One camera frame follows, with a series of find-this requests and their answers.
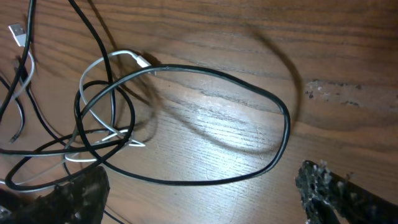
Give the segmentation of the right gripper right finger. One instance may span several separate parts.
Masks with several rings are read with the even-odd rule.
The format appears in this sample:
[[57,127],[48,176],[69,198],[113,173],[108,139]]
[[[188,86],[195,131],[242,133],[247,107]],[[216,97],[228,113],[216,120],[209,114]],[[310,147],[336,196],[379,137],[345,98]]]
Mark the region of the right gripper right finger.
[[303,161],[295,178],[307,223],[397,223],[397,205],[372,194],[326,166]]

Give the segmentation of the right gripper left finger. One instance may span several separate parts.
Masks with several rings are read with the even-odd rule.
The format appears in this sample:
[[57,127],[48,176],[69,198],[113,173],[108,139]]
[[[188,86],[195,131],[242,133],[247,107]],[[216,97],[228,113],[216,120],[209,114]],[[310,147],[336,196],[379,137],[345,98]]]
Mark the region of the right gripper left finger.
[[1,223],[98,224],[109,195],[109,180],[101,166],[31,202],[1,190]]

